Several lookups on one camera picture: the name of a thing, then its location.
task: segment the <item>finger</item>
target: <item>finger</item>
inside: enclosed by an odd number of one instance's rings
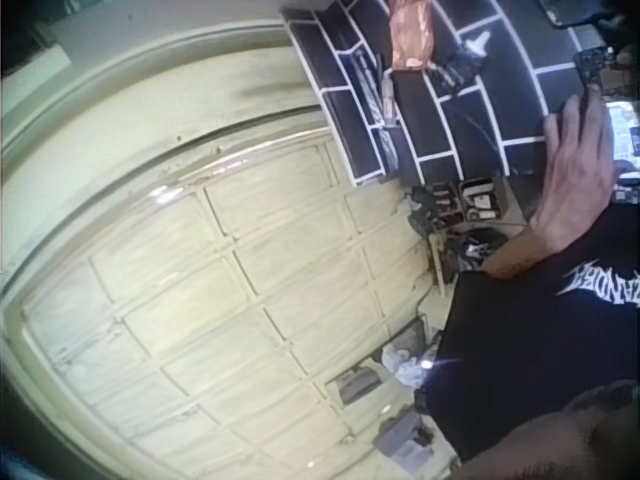
[[[556,153],[560,148],[560,131],[558,127],[558,115],[551,114],[544,119],[544,138],[547,145],[547,166],[544,171],[544,190],[551,183],[551,172]]]
[[[600,161],[613,161],[613,125],[609,116],[609,109],[602,106],[603,125],[600,133],[600,147],[598,157]]]
[[[560,129],[558,115],[555,113],[544,119],[544,139],[547,143],[547,158],[551,158],[560,148]]]
[[[602,127],[604,124],[604,116],[602,109],[602,95],[597,87],[589,86],[589,99],[587,103],[587,111],[584,117],[584,126],[582,127],[582,137],[580,144],[587,152],[595,152],[598,148],[602,136]]]
[[[580,134],[580,100],[572,95],[562,111],[562,148],[574,151],[578,148]]]

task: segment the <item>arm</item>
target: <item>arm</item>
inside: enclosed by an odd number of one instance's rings
[[[497,279],[510,279],[582,237],[609,205],[616,181],[613,133],[600,92],[589,89],[584,119],[577,96],[544,122],[547,169],[538,211],[524,231],[482,266]]]

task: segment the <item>electronic device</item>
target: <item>electronic device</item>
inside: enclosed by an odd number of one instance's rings
[[[568,28],[608,18],[602,0],[538,0],[538,5],[554,27]]]
[[[638,82],[634,67],[618,63],[611,47],[597,47],[576,53],[574,57],[585,86],[598,85],[605,101],[632,100]]]
[[[623,173],[615,186],[612,202],[638,205],[640,197],[640,122],[638,121],[638,102],[607,103],[611,126],[613,127],[613,158],[626,164],[627,173]]]

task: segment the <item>white grout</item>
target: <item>white grout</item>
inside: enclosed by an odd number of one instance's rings
[[[476,85],[471,85],[470,87],[467,88],[463,88],[462,90],[460,90],[457,94],[456,97],[461,97],[462,95],[466,95],[467,93],[471,93],[471,92],[475,92],[477,90],[480,90],[480,85],[476,84]],[[451,95],[445,95],[444,97],[440,97],[438,99],[438,101],[440,103],[442,102],[446,102],[448,100],[451,100],[451,98],[453,98]]]
[[[287,23],[298,23],[300,25],[317,25],[315,20],[303,20],[303,19],[295,19],[287,20]]]
[[[449,122],[447,122],[447,118],[444,116],[444,111],[442,110],[442,105],[440,105],[436,100],[436,92],[433,90],[433,85],[431,85],[431,80],[426,73],[422,74],[422,78],[424,80],[424,84],[427,86],[427,90],[431,94],[431,97],[434,99],[434,105],[436,106],[436,110],[438,111],[438,115],[440,115],[440,122],[444,127],[444,133],[447,135],[447,140],[449,140],[449,146],[453,151],[453,159],[456,162],[456,170],[458,170],[458,177],[460,180],[464,180],[464,173],[462,173],[462,165],[460,164],[460,157],[458,156],[458,148],[456,147],[456,143],[453,141],[453,135],[451,134],[451,129],[449,128]]]
[[[311,14],[313,15],[313,18],[317,21],[318,20],[318,16],[316,15],[316,13],[315,12],[311,12]],[[327,34],[326,30],[324,29],[324,27],[322,26],[322,24],[319,21],[318,21],[318,27],[320,28],[320,32],[322,32],[322,36],[324,37],[324,41],[327,42],[327,45],[329,46],[329,49],[331,50],[331,53],[333,53],[334,60],[338,64],[338,67],[340,68],[340,71],[342,72],[342,75],[344,75],[344,79],[346,80],[347,85],[349,85],[349,88],[351,89],[351,96],[353,97],[353,100],[354,100],[354,102],[356,104],[356,107],[358,107],[358,111],[360,112],[360,118],[362,120],[362,124],[363,125],[367,125],[367,123],[368,123],[367,122],[367,117],[364,114],[364,111],[362,110],[362,106],[360,105],[360,102],[356,98],[355,92],[353,90],[353,85],[351,84],[351,79],[347,75],[347,71],[345,70],[344,65],[342,64],[342,62],[338,58],[338,55],[336,54],[336,51],[333,48],[333,44],[331,43],[331,39],[329,38],[329,35]],[[376,158],[378,159],[378,165],[380,165],[380,168],[382,169],[382,171],[386,175],[388,172],[384,168],[384,164],[382,163],[382,158],[380,157],[380,152],[378,151],[378,145],[376,144],[376,141],[374,140],[373,135],[371,134],[371,130],[367,129],[367,134],[369,135],[369,140],[371,140],[371,146],[373,147],[374,152],[376,152]]]
[[[371,173],[367,173],[366,175],[362,176],[362,177],[358,177],[356,178],[356,183],[362,183],[366,180],[369,180],[370,178],[375,178],[380,174],[385,175],[384,170],[376,170],[375,172],[371,172]]]
[[[396,114],[398,115],[398,121],[400,122],[400,127],[404,132],[404,137],[407,140],[407,145],[409,145],[411,157],[413,157],[413,163],[416,166],[416,170],[418,171],[418,177],[420,177],[420,183],[424,185],[424,174],[422,173],[422,169],[420,168],[420,163],[418,162],[418,154],[416,153],[416,148],[413,146],[411,135],[409,135],[409,129],[407,129],[407,124],[404,122],[404,117],[402,116],[402,112],[398,108],[398,104],[395,104],[395,107]]]
[[[581,52],[583,50],[582,44],[580,43],[580,39],[578,38],[578,35],[576,35],[576,31],[573,29],[573,27],[569,27],[567,30],[569,30],[569,36],[571,37],[571,40],[573,41],[573,44],[576,47],[576,50]]]
[[[475,23],[472,23],[471,25],[467,25],[466,27],[463,27],[460,30],[458,30],[458,35],[463,35],[467,32],[470,32],[471,30],[475,30],[476,28],[480,28],[484,25],[495,22],[496,20],[500,20],[500,18],[501,18],[500,15],[493,15],[489,18],[485,18],[484,20],[480,20],[479,22],[475,22]]]
[[[525,138],[514,138],[513,140],[503,140],[502,145],[504,147],[509,147],[511,145],[523,145],[525,143],[537,143],[544,142],[544,137],[525,137]]]
[[[540,75],[542,73],[557,72],[558,70],[570,70],[572,68],[576,68],[576,64],[573,62],[569,62],[560,63],[558,65],[551,65],[549,67],[536,68],[533,72],[536,75]]]
[[[458,34],[458,32],[456,32],[455,28],[453,27],[453,24],[451,23],[451,19],[447,16],[447,14],[442,9],[442,7],[437,2],[437,0],[433,0],[433,6],[436,8],[436,10],[438,10],[438,14],[442,18],[442,20],[445,23],[445,25],[447,25],[447,27],[449,28],[451,33],[453,33],[453,35],[455,36],[457,42],[461,43],[462,39],[460,38],[460,35]],[[509,176],[509,173],[510,173],[509,162],[507,161],[507,155],[504,152],[504,148],[502,147],[502,134],[500,133],[500,129],[498,128],[498,121],[496,119],[496,114],[493,111],[493,105],[491,104],[491,101],[489,100],[489,95],[487,95],[487,89],[484,86],[484,82],[482,81],[482,78],[479,75],[476,77],[476,81],[478,82],[478,89],[480,90],[480,94],[482,95],[482,99],[484,100],[484,103],[485,103],[485,108],[487,109],[487,114],[489,116],[489,121],[491,122],[491,126],[493,127],[493,133],[495,135],[496,141],[498,142],[498,148],[500,150],[500,159],[502,160],[502,167],[504,169],[504,175],[505,176]],[[442,109],[442,107],[440,106],[439,102],[436,102],[436,106],[439,109]]]
[[[489,95],[487,94],[487,89],[484,88],[484,83],[482,79],[478,77],[478,85],[480,85],[480,95],[484,99],[484,103],[487,106],[487,113],[489,114],[489,121],[493,126],[493,131],[496,136],[496,141],[498,142],[498,149],[500,150],[500,158],[502,159],[502,168],[504,169],[504,176],[508,177],[511,175],[511,169],[509,167],[509,162],[507,161],[507,154],[504,151],[504,146],[502,145],[502,133],[500,133],[500,128],[498,128],[498,120],[496,119],[496,114],[493,111],[493,105],[491,105],[491,100],[489,100]]]
[[[356,32],[356,34],[360,38],[360,41],[362,42],[365,50],[369,54],[369,59],[371,60],[373,65],[376,65],[376,63],[377,63],[376,56],[373,54],[373,50],[371,50],[371,47],[369,46],[369,43],[365,40],[364,35],[362,34],[362,32],[360,31],[360,28],[358,27],[358,24],[353,20],[353,18],[351,18],[351,14],[347,10],[347,8],[345,8],[345,6],[342,4],[342,2],[338,1],[338,3],[342,7],[342,10],[344,11],[345,15],[347,16],[347,19],[349,20],[349,23],[353,27],[353,30]],[[411,156],[413,157],[413,163],[416,166],[416,170],[418,171],[418,177],[420,178],[420,183],[424,185],[424,183],[425,183],[424,182],[424,175],[422,173],[422,169],[420,168],[420,165],[418,164],[418,160],[417,160],[418,155],[416,154],[416,150],[415,150],[415,148],[413,146],[413,141],[411,139],[411,135],[409,135],[409,130],[407,129],[407,124],[405,123],[404,117],[402,116],[402,112],[400,111],[400,108],[398,107],[398,102],[396,102],[395,99],[394,99],[393,103],[394,103],[396,115],[398,116],[398,121],[400,122],[400,127],[402,128],[402,131],[404,132],[404,136],[405,136],[405,138],[407,140],[407,145],[409,145],[409,151],[411,152]]]
[[[453,150],[442,153],[434,153],[433,155],[426,155],[424,157],[418,158],[418,162],[427,162],[429,160],[435,160],[436,158],[450,157],[451,155],[453,155]]]
[[[389,5],[387,5],[387,2],[385,2],[384,0],[377,0],[377,2],[380,5],[380,7],[382,7],[382,9],[387,13],[387,15],[391,16],[391,10],[389,10]]]
[[[349,23],[351,24],[351,27],[356,32],[356,35],[358,35],[358,38],[360,38],[360,40],[358,42],[361,43],[362,46],[364,46],[365,50],[369,54],[369,58],[371,59],[371,62],[375,65],[376,64],[376,56],[373,54],[373,51],[371,50],[371,47],[369,46],[367,41],[364,39],[364,35],[360,31],[360,28],[358,27],[358,24],[353,20],[353,18],[351,18],[351,14],[347,10],[347,8],[342,4],[342,2],[340,0],[337,0],[337,1],[338,1],[338,4],[342,7],[342,10],[344,11],[345,16],[349,20]]]
[[[346,10],[351,10],[353,7],[355,7],[355,6],[356,6],[356,3],[358,3],[360,0],[355,0],[355,1],[354,1],[354,2],[352,2],[352,3],[351,3],[351,5],[349,5],[348,7],[345,7],[345,6],[342,4],[342,2],[341,2],[340,0],[336,0],[336,1],[340,4],[340,6],[341,6],[342,8],[344,8],[344,9],[346,9]]]
[[[324,87],[318,91],[322,95],[324,92],[344,92],[346,90],[351,91],[351,87],[349,87],[348,85],[343,85],[341,87]]]
[[[336,124],[333,121],[333,117],[331,116],[331,112],[329,111],[329,108],[327,107],[327,103],[324,100],[324,97],[322,96],[322,94],[320,93],[320,89],[318,88],[318,84],[316,82],[315,77],[313,76],[313,72],[311,72],[311,68],[309,68],[309,64],[306,62],[304,54],[302,53],[302,49],[300,48],[300,45],[298,44],[298,41],[296,39],[296,37],[293,35],[293,32],[291,32],[291,29],[289,27],[289,24],[286,23],[285,24],[285,28],[287,29],[287,32],[289,33],[289,37],[293,39],[293,48],[296,50],[296,53],[298,54],[298,57],[300,58],[300,61],[302,63],[302,67],[304,68],[305,73],[307,74],[307,78],[309,78],[309,82],[311,83],[311,86],[313,87],[313,90],[316,93],[316,97],[320,100],[320,106],[322,107],[322,111],[324,112],[324,116],[327,119],[327,123],[329,124],[329,128],[331,129],[331,133],[333,134],[333,137],[336,139],[340,138],[340,134],[338,133],[338,128],[336,127]],[[356,183],[356,179],[353,176],[353,172],[351,171],[351,164],[349,163],[349,155],[347,154],[347,151],[344,148],[344,145],[342,144],[342,142],[337,141],[336,145],[338,147],[338,149],[340,150],[341,153],[341,157],[342,157],[342,162],[345,165],[345,170],[347,171],[347,175],[349,175],[349,181],[351,182],[351,185],[353,185],[354,187],[357,187],[358,184]]]
[[[355,52],[358,48],[362,46],[362,43],[363,43],[362,40],[358,40],[353,47],[348,48],[346,50],[336,50],[336,53],[338,55],[351,55],[353,52]]]
[[[529,75],[531,76],[531,81],[533,82],[533,88],[535,89],[536,94],[538,95],[538,101],[540,102],[540,106],[542,107],[542,114],[544,116],[549,115],[549,107],[547,106],[547,100],[544,98],[544,94],[542,93],[542,88],[540,87],[540,82],[538,82],[538,77],[533,71],[533,65],[531,64],[531,59],[529,58],[529,55],[527,54],[527,51],[525,50],[524,45],[520,40],[520,37],[518,36],[515,29],[513,28],[513,25],[511,24],[511,20],[509,20],[509,17],[505,15],[500,5],[498,5],[497,0],[489,0],[489,1],[492,3],[493,8],[495,8],[496,11],[498,12],[498,15],[500,15],[500,17],[502,18],[502,21],[504,22],[505,27],[507,27],[507,30],[509,31],[511,38],[513,38],[513,42],[516,44],[516,48],[520,52],[520,56],[524,60],[524,63],[527,66],[527,69],[529,70]]]

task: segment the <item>white graphic print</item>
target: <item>white graphic print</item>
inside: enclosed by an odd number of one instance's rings
[[[588,290],[605,302],[615,305],[634,303],[640,308],[640,275],[634,272],[635,278],[622,278],[613,273],[613,269],[605,270],[595,265],[596,261],[583,263],[569,272],[573,278],[569,285],[558,292],[563,295],[572,290]]]

